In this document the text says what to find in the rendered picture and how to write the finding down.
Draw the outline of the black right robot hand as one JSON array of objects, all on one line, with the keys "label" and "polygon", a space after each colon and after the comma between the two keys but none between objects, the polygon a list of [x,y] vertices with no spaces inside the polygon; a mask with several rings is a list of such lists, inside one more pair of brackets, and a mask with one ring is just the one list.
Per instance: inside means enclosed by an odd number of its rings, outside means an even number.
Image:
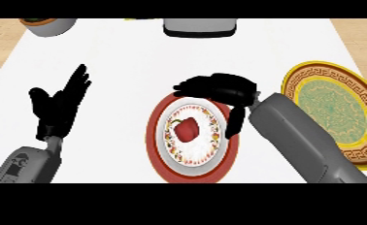
[{"label": "black right robot hand", "polygon": [[187,79],[173,90],[176,97],[209,99],[233,107],[225,130],[225,138],[231,139],[243,129],[246,107],[255,102],[256,83],[240,76],[215,73]]}]

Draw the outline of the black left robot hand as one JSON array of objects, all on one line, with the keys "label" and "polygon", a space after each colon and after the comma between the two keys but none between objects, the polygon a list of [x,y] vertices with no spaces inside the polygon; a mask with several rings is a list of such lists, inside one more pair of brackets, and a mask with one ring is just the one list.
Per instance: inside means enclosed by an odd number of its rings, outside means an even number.
[{"label": "black left robot hand", "polygon": [[33,113],[39,118],[36,132],[39,141],[52,136],[64,138],[70,134],[79,105],[91,83],[86,66],[80,64],[68,79],[65,88],[54,96],[39,87],[30,89],[28,96]]}]

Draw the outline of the red bell pepper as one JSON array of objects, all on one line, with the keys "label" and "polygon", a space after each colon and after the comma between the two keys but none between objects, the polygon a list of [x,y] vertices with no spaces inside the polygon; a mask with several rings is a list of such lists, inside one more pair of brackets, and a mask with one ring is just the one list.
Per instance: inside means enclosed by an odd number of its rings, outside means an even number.
[{"label": "red bell pepper", "polygon": [[194,117],[184,120],[175,119],[172,124],[175,124],[175,135],[182,143],[191,142],[200,136],[200,125]]}]

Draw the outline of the red-rimmed white floral plate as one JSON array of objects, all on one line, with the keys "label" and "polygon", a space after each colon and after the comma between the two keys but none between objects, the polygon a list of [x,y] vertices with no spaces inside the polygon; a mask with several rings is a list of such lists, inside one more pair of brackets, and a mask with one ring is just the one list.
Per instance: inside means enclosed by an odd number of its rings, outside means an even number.
[{"label": "red-rimmed white floral plate", "polygon": [[[175,119],[194,117],[200,136],[182,143],[175,135]],[[175,97],[160,101],[147,127],[147,151],[153,166],[167,182],[219,182],[231,170],[239,136],[225,138],[230,108],[206,99]]]}]

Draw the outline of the yellow green patterned plate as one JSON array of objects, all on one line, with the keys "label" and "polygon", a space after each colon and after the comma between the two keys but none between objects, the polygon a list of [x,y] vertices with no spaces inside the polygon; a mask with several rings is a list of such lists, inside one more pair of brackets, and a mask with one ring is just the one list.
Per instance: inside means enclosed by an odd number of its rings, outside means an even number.
[{"label": "yellow green patterned plate", "polygon": [[367,80],[336,63],[307,61],[284,76],[281,93],[332,135],[345,158],[367,172]]}]

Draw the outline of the grey appliance with black base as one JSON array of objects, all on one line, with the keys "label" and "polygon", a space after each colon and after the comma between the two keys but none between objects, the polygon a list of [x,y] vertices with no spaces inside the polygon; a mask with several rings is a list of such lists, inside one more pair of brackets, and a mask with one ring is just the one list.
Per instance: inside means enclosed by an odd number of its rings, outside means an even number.
[{"label": "grey appliance with black base", "polygon": [[236,18],[166,18],[163,32],[179,38],[230,37],[237,31]]}]

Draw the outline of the grey pot with brown rim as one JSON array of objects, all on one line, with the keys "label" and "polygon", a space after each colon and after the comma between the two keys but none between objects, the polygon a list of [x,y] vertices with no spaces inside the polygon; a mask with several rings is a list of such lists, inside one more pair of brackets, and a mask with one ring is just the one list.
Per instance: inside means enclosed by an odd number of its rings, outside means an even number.
[{"label": "grey pot with brown rim", "polygon": [[21,23],[39,37],[54,37],[64,34],[76,24],[76,18],[42,18],[28,21],[21,18]]}]

